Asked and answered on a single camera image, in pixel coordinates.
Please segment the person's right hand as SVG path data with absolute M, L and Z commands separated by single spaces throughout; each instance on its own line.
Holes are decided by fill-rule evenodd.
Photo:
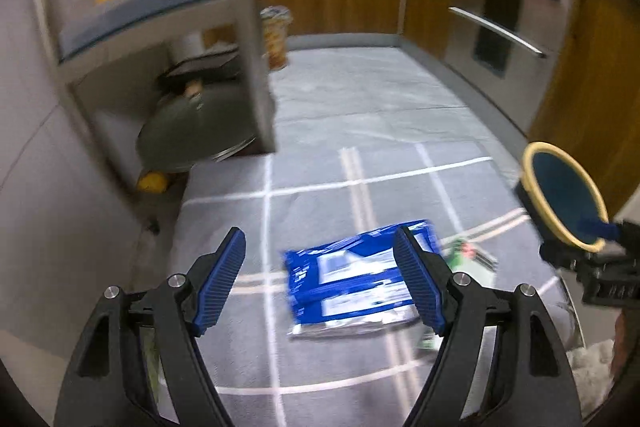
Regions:
M 613 358 L 611 362 L 611 376 L 614 381 L 620 378 L 629 355 L 634 351 L 638 329 L 639 310 L 623 309 L 620 311 L 615 322 Z

